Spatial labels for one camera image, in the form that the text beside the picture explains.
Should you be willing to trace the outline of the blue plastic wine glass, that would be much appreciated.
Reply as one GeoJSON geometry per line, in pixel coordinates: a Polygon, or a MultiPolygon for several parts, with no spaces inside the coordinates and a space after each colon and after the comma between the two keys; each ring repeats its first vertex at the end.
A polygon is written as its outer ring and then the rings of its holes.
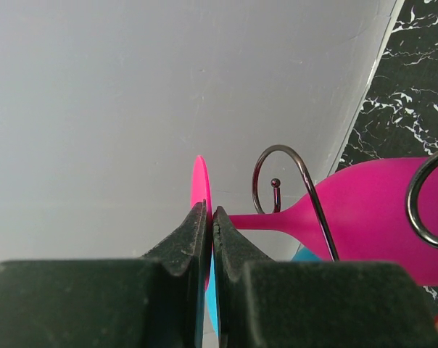
{"type": "MultiPolygon", "coordinates": [[[[321,261],[321,259],[304,246],[301,246],[292,258],[292,262],[318,262],[318,261],[321,261]]],[[[207,306],[207,312],[212,324],[212,328],[216,336],[219,336],[214,256],[211,256],[210,277],[209,277],[208,286],[205,290],[205,302],[207,306]]]]}

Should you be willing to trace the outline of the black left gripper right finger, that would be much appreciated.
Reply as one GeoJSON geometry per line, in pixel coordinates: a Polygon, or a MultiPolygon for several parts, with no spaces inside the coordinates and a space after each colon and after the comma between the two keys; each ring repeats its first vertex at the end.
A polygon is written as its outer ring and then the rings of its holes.
{"type": "Polygon", "coordinates": [[[378,262],[276,262],[219,207],[212,220],[221,347],[438,347],[419,288],[378,262]]]}

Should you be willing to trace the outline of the magenta plastic wine glass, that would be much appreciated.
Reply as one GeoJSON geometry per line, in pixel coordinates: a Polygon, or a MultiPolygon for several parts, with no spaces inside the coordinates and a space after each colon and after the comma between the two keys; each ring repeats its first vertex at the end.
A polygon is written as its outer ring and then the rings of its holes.
{"type": "MultiPolygon", "coordinates": [[[[378,159],[346,167],[315,186],[341,261],[395,262],[421,286],[438,286],[438,249],[413,231],[405,209],[408,184],[425,157],[378,159]]],[[[194,162],[191,206],[206,199],[210,183],[203,157],[194,162]]],[[[438,167],[418,196],[420,218],[438,236],[438,167]]],[[[238,230],[281,231],[322,260],[330,260],[309,194],[274,214],[229,215],[238,230]]]]}

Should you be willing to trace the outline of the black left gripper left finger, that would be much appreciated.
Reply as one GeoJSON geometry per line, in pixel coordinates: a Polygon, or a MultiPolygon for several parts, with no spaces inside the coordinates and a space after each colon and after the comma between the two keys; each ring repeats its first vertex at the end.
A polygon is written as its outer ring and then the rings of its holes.
{"type": "Polygon", "coordinates": [[[200,347],[207,205],[139,258],[0,262],[0,347],[200,347]]]}

